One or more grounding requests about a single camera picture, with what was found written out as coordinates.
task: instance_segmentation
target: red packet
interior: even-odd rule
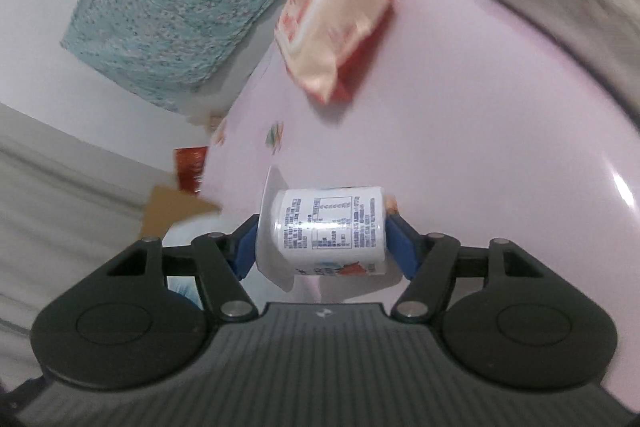
[[[320,103],[347,102],[392,0],[287,0],[275,39],[293,81]]]
[[[175,150],[175,171],[180,190],[191,194],[197,194],[200,191],[208,149],[208,147],[189,147]]]

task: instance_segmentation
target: cardboard box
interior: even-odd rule
[[[176,188],[157,185],[151,192],[142,220],[140,237],[164,237],[172,224],[189,217],[219,212],[220,207]]]

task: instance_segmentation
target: light pink table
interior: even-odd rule
[[[276,121],[284,134],[272,155]],[[291,187],[382,185],[421,232],[517,242],[612,316],[620,341],[606,386],[640,409],[640,137],[585,71],[507,9],[396,0],[348,108],[314,107],[272,47],[228,115],[225,144],[210,150],[203,195],[227,214],[257,212],[271,164]],[[398,287],[360,299],[389,291]]]

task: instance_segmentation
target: nutrition label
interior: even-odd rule
[[[353,198],[353,246],[354,248],[376,247],[376,200]]]
[[[311,248],[351,248],[351,207],[353,198],[314,198],[313,213],[308,223],[316,223],[311,229]]]
[[[300,221],[300,204],[302,200],[296,198],[287,207],[284,216],[284,248],[306,248],[306,235],[302,233]]]
[[[286,250],[375,248],[375,203],[361,196],[292,198],[282,216],[282,245]]]

